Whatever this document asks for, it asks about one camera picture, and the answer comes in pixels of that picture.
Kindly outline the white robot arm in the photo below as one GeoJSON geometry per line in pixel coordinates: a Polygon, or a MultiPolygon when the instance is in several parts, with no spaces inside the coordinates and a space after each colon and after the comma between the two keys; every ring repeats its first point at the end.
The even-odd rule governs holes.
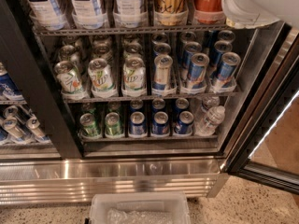
{"type": "Polygon", "coordinates": [[[284,21],[299,28],[299,0],[222,0],[226,18],[242,28],[284,21]]]}

